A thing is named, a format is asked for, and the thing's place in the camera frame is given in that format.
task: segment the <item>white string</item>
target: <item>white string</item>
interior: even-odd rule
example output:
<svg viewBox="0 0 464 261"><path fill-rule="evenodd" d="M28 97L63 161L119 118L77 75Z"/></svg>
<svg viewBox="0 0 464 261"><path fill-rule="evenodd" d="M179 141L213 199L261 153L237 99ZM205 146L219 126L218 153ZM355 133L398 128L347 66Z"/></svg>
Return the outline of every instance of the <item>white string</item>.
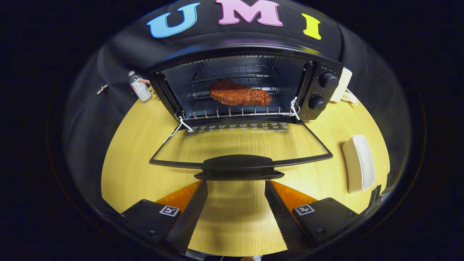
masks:
<svg viewBox="0 0 464 261"><path fill-rule="evenodd" d="M166 141L168 141L168 139L169 139L170 137L174 136L174 134L176 134L176 132L179 130L179 128L180 128L182 125L184 125L185 127L187 127L188 132L193 132L192 128L190 128L190 126L188 126L187 124L185 124L185 122L182 120L182 117L181 117L181 116L179 116L179 121L180 121L179 126L177 126L177 128L175 129L175 131L174 131L171 135L169 135L169 136L164 140L163 143L166 143Z"/></svg>
<svg viewBox="0 0 464 261"><path fill-rule="evenodd" d="M296 112L296 110L295 110L295 103L296 103L296 97L290 102L290 108L293 111L293 112L290 113L290 116L295 116L298 120L300 120L300 117L298 117L298 112Z"/></svg>

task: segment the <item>plastic bottle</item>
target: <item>plastic bottle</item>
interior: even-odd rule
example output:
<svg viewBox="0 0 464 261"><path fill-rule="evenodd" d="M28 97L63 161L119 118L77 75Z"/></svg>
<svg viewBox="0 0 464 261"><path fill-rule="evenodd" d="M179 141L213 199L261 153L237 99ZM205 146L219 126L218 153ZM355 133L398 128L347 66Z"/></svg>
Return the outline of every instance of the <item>plastic bottle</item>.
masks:
<svg viewBox="0 0 464 261"><path fill-rule="evenodd" d="M151 93L148 90L145 83L138 82L137 79L141 78L140 75L135 75L134 71L129 72L130 76L130 87L135 91L135 94L139 97L142 102L148 101L151 98Z"/></svg>

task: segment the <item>pink letter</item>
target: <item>pink letter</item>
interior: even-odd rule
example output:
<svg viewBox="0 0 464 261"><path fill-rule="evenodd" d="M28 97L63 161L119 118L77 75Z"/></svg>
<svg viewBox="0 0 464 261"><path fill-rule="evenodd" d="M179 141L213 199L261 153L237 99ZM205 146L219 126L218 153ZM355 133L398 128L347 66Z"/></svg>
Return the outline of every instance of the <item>pink letter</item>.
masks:
<svg viewBox="0 0 464 261"><path fill-rule="evenodd" d="M240 19L235 17L235 12L248 23L251 23L257 14L261 13L261 18L257 20L258 23L270 26L284 25L277 14L279 4L272 1L258 0L252 6L245 4L241 0L216 0L216 3L222 5L222 19L218 21L222 25L240 22Z"/></svg>

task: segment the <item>black knob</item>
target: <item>black knob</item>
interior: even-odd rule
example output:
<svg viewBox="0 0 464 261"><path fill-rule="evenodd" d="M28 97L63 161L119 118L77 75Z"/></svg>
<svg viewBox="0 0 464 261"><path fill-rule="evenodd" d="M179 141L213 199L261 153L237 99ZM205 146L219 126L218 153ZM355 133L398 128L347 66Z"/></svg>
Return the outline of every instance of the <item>black knob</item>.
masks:
<svg viewBox="0 0 464 261"><path fill-rule="evenodd" d="M309 99L309 108L315 112L321 112L325 109L324 99L320 96L314 96Z"/></svg>
<svg viewBox="0 0 464 261"><path fill-rule="evenodd" d="M319 84L322 88L335 89L338 86L338 78L331 72L325 72L319 76Z"/></svg>

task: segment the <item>steak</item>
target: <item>steak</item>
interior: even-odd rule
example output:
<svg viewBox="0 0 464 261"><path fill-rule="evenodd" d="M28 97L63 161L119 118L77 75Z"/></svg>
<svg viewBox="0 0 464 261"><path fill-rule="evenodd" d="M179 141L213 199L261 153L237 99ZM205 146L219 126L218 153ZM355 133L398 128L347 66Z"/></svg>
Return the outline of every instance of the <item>steak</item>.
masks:
<svg viewBox="0 0 464 261"><path fill-rule="evenodd" d="M229 81L216 81L209 87L211 98L222 104L269 106L272 96L267 91L252 89Z"/></svg>

